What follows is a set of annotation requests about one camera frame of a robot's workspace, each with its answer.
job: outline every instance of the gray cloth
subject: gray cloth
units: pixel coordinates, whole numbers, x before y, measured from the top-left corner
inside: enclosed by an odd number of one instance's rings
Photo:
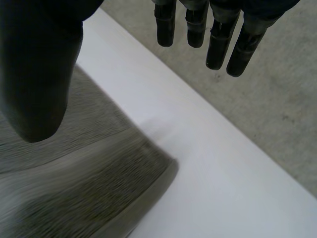
[[[1,238],[89,238],[172,161],[79,69],[56,135],[26,143],[2,116],[0,131]]]

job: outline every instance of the concrete floor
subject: concrete floor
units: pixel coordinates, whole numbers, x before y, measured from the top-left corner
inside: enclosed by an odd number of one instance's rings
[[[317,197],[315,6],[314,0],[301,1],[270,27],[239,78],[226,74],[228,57],[219,71],[205,67],[211,11],[205,42],[193,49],[187,44],[185,8],[178,3],[174,44],[162,48],[151,0],[105,0],[102,7]],[[241,25],[242,18],[228,56]]]

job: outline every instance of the black robotic finger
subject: black robotic finger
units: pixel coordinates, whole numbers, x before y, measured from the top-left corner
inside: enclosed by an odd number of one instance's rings
[[[239,77],[244,72],[267,28],[278,18],[263,20],[244,14],[244,23],[227,66],[229,75]]]
[[[227,66],[227,73],[239,77],[268,27],[299,0],[244,0],[244,24]]]
[[[199,48],[204,42],[209,0],[180,0],[187,8],[187,41],[191,47]]]
[[[221,68],[230,40],[239,18],[240,0],[211,0],[214,21],[211,29],[206,66],[213,70]]]
[[[176,0],[152,0],[155,3],[154,16],[157,21],[158,43],[170,47],[174,40]]]

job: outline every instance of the white surface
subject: white surface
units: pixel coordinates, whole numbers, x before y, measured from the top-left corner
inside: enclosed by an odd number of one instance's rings
[[[180,163],[129,238],[317,237],[317,200],[100,9],[78,63]]]

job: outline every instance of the folded fabric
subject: folded fabric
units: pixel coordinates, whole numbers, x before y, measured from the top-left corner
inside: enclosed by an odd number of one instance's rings
[[[178,169],[78,68],[54,136],[0,131],[1,238],[124,238]]]

